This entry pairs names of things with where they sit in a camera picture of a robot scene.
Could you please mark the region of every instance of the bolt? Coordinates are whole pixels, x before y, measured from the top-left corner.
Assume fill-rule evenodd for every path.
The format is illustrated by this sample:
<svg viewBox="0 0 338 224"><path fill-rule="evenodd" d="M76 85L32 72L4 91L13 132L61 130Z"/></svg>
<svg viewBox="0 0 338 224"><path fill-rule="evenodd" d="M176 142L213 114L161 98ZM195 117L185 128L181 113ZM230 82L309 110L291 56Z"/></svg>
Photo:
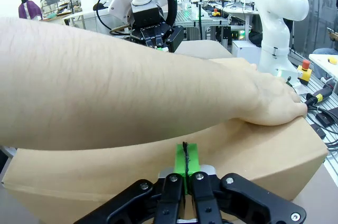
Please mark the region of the bolt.
<svg viewBox="0 0 338 224"><path fill-rule="evenodd" d="M227 182L227 184L232 184L233 183L233 179L232 178L227 178L226 182Z"/></svg>
<svg viewBox="0 0 338 224"><path fill-rule="evenodd" d="M291 219L293 221L299 221L301 219L301 215L298 212L294 212L293 214L291 214Z"/></svg>
<svg viewBox="0 0 338 224"><path fill-rule="evenodd" d="M146 184L146 183L141 184L141 189L142 189L142 190L146 190L146 189L148 189L148 188L149 188L149 185L148 185L148 184Z"/></svg>
<svg viewBox="0 0 338 224"><path fill-rule="evenodd" d="M172 181L172 182L176 182L177 181L177 176L176 175L172 175L171 177L170 177L170 181Z"/></svg>
<svg viewBox="0 0 338 224"><path fill-rule="evenodd" d="M197 180L202 180L204 178L204 175L202 175L201 173L198 173L197 175L196 175L196 179Z"/></svg>

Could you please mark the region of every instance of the purple clothing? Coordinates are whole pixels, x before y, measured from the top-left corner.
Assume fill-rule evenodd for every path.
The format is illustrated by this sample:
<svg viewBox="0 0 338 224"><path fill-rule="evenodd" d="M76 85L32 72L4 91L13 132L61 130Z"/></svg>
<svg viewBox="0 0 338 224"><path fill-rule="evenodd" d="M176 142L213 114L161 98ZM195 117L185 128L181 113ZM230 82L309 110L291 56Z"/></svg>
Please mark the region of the purple clothing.
<svg viewBox="0 0 338 224"><path fill-rule="evenodd" d="M30 14L31 19L39 15L42 18L41 9L36 5L33 1L27 1L27 9ZM19 6L19 17L23 19L27 19L25 7L23 4Z"/></svg>

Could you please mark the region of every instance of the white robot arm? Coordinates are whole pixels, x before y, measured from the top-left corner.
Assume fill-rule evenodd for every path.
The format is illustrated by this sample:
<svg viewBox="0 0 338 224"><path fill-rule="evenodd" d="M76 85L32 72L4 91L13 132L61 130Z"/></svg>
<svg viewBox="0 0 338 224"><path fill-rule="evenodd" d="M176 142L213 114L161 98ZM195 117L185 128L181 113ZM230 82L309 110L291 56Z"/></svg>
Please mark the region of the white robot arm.
<svg viewBox="0 0 338 224"><path fill-rule="evenodd" d="M255 0L263 26L259 70L283 77L294 85L298 72L288 60L290 32L283 18L302 21L308 0Z"/></svg>

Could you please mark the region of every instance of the brown box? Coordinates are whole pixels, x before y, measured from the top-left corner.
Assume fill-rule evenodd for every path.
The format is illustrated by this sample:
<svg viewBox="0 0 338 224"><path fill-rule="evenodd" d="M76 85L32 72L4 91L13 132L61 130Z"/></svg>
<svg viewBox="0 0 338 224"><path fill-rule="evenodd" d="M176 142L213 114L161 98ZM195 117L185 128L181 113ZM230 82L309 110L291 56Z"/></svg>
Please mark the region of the brown box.
<svg viewBox="0 0 338 224"><path fill-rule="evenodd" d="M275 127L239 120L166 141L85 151L19 150L3 179L9 192L47 224L73 223L139 179L157 181L174 165L177 143L197 143L200 164L219 178L238 173L292 200L327 155L303 118Z"/></svg>

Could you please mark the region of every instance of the aluminum profile table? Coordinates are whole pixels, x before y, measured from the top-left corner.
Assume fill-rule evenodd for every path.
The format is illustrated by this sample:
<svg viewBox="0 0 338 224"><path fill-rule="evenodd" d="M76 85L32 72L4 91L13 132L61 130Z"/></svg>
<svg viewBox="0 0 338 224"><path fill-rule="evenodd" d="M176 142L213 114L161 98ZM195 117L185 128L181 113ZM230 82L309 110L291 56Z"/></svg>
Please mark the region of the aluminum profile table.
<svg viewBox="0 0 338 224"><path fill-rule="evenodd" d="M316 77L312 76L310 82L308 84L308 90L310 93L317 92L318 90L322 89L324 84L319 81ZM338 96L336 94L332 94L328 99L320 103L320 107L324 109L333 109L338 107ZM318 120L315 118L315 113L311 113L310 117L316 121ZM313 124L313 122L307 117L306 120L309 124ZM328 127L327 129L332 130L338 133L338 125L333 125ZM329 133L323 130L326 134L326 137L323 139L324 142L329 143L333 142L338 138L338 135L334 135L333 133ZM329 152L328 156L325 159L324 166L328 170L329 174L331 175L333 181L338 186L338 152Z"/></svg>
<svg viewBox="0 0 338 224"><path fill-rule="evenodd" d="M217 26L229 26L229 21L224 17L215 17L208 16L202 17L202 39L206 39L206 31L210 27L211 32L211 40L216 40L215 33ZM180 25L187 29L187 37L188 40L199 40L200 32L199 32L199 20L192 19L190 10L182 10L177 12L175 25Z"/></svg>

